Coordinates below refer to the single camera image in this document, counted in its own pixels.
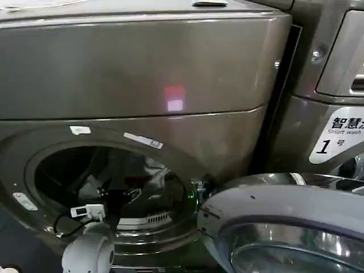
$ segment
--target chrome trim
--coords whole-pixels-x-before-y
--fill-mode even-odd
[[[275,12],[260,13],[190,13],[190,14],[124,14],[124,15],[107,15],[107,16],[75,16],[67,18],[37,18],[27,20],[15,20],[12,22],[0,23],[0,29],[19,28],[19,27],[47,27],[63,25],[93,25],[99,23],[124,23],[124,22],[144,22],[144,21],[161,21],[161,20],[219,20],[219,19],[246,19],[246,18],[264,18],[273,16]]]

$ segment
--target front-loading washing machine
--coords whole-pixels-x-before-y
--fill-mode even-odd
[[[364,2],[295,0],[286,9],[300,35],[252,169],[361,179]]]
[[[246,1],[1,5],[3,206],[61,251],[84,219],[60,216],[103,199],[115,266],[209,264],[198,190],[246,173],[291,17]]]

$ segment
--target white plastic device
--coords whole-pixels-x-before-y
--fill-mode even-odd
[[[87,218],[89,219],[96,219],[100,222],[103,222],[106,214],[104,205],[88,204],[85,206],[77,206],[75,208],[71,208],[71,216],[72,218],[78,216],[87,216]]]

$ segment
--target washing machine door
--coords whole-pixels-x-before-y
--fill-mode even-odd
[[[364,196],[302,178],[247,185],[257,178],[246,177],[201,206],[205,246],[227,272],[364,271]]]

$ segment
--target sticker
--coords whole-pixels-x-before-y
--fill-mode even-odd
[[[364,141],[364,107],[343,107],[328,120],[309,161],[321,164]]]
[[[69,128],[74,135],[91,134],[91,129],[87,126],[70,126]]]
[[[159,141],[156,141],[156,140],[153,140],[153,139],[150,139],[150,138],[145,138],[145,137],[140,136],[140,135],[133,135],[133,134],[130,134],[130,133],[124,133],[124,137],[129,138],[129,139],[134,140],[134,141],[137,141],[137,142],[140,142],[140,143],[143,143],[143,144],[148,145],[148,146],[153,147],[153,148],[161,149],[163,147],[162,142],[159,142]]]

